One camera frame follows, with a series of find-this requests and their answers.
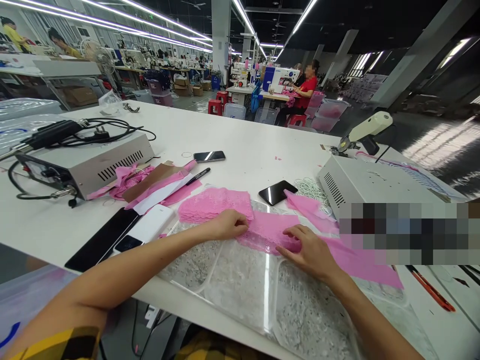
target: smartphone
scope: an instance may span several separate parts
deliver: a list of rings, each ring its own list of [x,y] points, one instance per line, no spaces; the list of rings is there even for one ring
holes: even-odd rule
[[[296,193],[298,189],[293,186],[291,183],[282,180],[277,182],[275,185],[269,186],[266,189],[258,192],[258,195],[266,201],[267,204],[274,206],[282,200],[285,200],[287,196],[284,193],[284,190],[287,189],[292,193]]]
[[[193,154],[193,158],[197,163],[209,163],[226,159],[223,151],[196,152]]]
[[[133,209],[120,209],[90,240],[78,250],[65,264],[67,269],[81,273],[93,268],[110,256],[114,245],[128,233],[141,216]]]

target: red shirt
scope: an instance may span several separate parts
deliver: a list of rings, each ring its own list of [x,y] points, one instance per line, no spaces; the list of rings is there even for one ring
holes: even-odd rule
[[[311,79],[309,80],[305,80],[305,82],[300,85],[300,91],[302,92],[308,92],[310,90],[313,90],[315,91],[315,88],[317,87],[317,77],[314,76],[312,77]],[[295,103],[293,104],[293,106],[295,108],[308,108],[309,107],[309,102],[310,102],[310,98],[309,97],[299,97],[299,98],[296,98],[295,99]]]

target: hand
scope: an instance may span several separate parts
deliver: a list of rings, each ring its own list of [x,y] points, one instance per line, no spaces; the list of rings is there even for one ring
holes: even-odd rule
[[[207,240],[228,240],[246,233],[249,229],[249,223],[245,215],[233,209],[228,209],[198,227]]]
[[[338,276],[346,274],[335,262],[327,243],[308,227],[295,225],[285,229],[283,233],[290,238],[295,237],[300,240],[301,251],[295,254],[282,246],[277,246],[276,250],[304,272],[327,284]]]

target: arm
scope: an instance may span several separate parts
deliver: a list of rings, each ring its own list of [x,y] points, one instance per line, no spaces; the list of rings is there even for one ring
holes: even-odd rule
[[[247,229],[244,215],[226,210],[211,221],[101,262],[58,293],[23,330],[4,358],[68,329],[92,326],[102,332],[109,310],[130,298],[181,254],[209,240],[232,239]]]
[[[283,233],[298,238],[301,251],[294,254],[278,246],[278,252],[330,287],[350,315],[371,359],[423,359],[337,265],[325,241],[303,225],[290,227]]]
[[[304,97],[304,98],[311,98],[312,95],[314,94],[313,90],[308,90],[308,91],[300,91],[298,88],[294,90],[298,95]]]

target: white plastic bag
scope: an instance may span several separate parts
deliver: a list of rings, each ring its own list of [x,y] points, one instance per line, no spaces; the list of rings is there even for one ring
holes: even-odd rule
[[[48,265],[0,285],[0,358],[40,310],[76,277]]]
[[[122,99],[113,90],[110,90],[98,99],[98,105],[100,105],[100,113],[103,116],[116,116],[122,109]]]

